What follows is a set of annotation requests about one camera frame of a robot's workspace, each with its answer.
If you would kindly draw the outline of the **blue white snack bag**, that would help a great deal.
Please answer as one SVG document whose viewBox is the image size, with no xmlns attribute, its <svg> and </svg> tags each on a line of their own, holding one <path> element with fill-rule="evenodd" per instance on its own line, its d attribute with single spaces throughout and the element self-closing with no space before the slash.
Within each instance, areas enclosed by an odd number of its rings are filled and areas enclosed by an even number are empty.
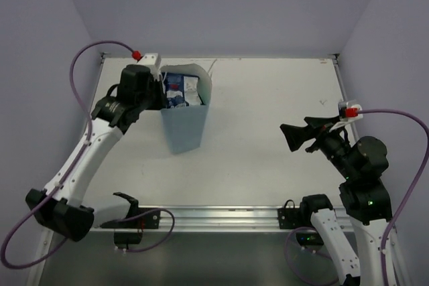
<svg viewBox="0 0 429 286">
<path fill-rule="evenodd" d="M 168 109 L 202 105 L 197 89 L 199 77 L 171 72 L 163 77 Z"/>
</svg>

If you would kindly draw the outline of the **light blue paper bag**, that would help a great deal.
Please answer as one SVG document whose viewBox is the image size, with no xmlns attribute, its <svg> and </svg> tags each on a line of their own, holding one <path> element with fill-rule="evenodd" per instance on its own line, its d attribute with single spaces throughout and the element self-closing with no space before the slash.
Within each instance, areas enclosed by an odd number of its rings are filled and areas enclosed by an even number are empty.
<svg viewBox="0 0 429 286">
<path fill-rule="evenodd" d="M 198 64 L 162 66 L 162 82 L 165 72 L 199 77 L 197 89 L 202 99 L 202 105 L 168 109 L 166 103 L 166 108 L 161 110 L 164 133 L 170 152 L 181 154 L 200 147 L 210 106 L 212 78 Z"/>
</svg>

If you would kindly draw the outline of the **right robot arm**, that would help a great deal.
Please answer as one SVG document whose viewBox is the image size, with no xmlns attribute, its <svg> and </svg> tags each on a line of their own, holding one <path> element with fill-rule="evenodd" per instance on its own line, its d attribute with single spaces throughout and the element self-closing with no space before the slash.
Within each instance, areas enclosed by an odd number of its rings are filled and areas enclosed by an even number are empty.
<svg viewBox="0 0 429 286">
<path fill-rule="evenodd" d="M 336 212 L 324 194 L 302 198 L 298 218 L 321 237 L 336 268 L 341 285 L 396 285 L 395 271 L 385 233 L 393 218 L 389 194 L 381 181 L 388 168 L 387 148 L 366 136 L 351 144 L 345 127 L 357 120 L 305 117 L 305 126 L 282 124 L 290 151 L 312 141 L 306 152 L 321 151 L 344 177 L 340 199 L 350 218 L 357 248 L 353 249 L 340 228 Z"/>
</svg>

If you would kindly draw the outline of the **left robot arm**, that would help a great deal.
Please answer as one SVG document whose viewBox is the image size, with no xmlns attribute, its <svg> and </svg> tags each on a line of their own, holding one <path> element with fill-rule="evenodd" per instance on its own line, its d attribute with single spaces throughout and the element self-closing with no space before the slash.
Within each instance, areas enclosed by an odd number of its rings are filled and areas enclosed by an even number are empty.
<svg viewBox="0 0 429 286">
<path fill-rule="evenodd" d="M 113 146 L 137 122 L 144 110 L 159 111 L 166 105 L 162 75 L 157 66 L 130 64 L 118 84 L 100 99 L 90 115 L 83 138 L 59 171 L 43 189 L 32 189 L 25 201 L 42 226 L 78 242 L 92 227 L 119 222 L 135 226 L 139 220 L 137 199 L 115 192 L 94 208 L 82 201 L 91 180 Z"/>
</svg>

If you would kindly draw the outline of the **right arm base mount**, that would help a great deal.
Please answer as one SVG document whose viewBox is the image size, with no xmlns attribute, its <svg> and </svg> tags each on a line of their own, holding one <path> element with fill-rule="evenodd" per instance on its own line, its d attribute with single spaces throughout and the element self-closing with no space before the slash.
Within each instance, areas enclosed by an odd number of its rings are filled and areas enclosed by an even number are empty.
<svg viewBox="0 0 429 286">
<path fill-rule="evenodd" d="M 277 209 L 279 228 L 293 230 L 308 226 L 302 218 L 300 208 L 292 199 L 286 200 L 284 205 Z M 324 245 L 321 237 L 316 232 L 299 231 L 295 233 L 294 242 L 297 242 L 305 250 L 319 251 Z"/>
</svg>

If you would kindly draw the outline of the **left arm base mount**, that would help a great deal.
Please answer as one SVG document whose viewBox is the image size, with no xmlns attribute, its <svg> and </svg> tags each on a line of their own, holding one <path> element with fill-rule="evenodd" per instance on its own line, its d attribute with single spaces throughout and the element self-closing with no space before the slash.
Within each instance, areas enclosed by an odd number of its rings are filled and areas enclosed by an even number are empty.
<svg viewBox="0 0 429 286">
<path fill-rule="evenodd" d="M 113 201 L 97 210 L 97 226 L 114 229 L 113 242 L 123 253 L 137 253 L 135 247 L 143 239 L 144 229 L 158 229 L 161 209 L 141 208 L 137 198 L 123 192 L 115 192 Z"/>
</svg>

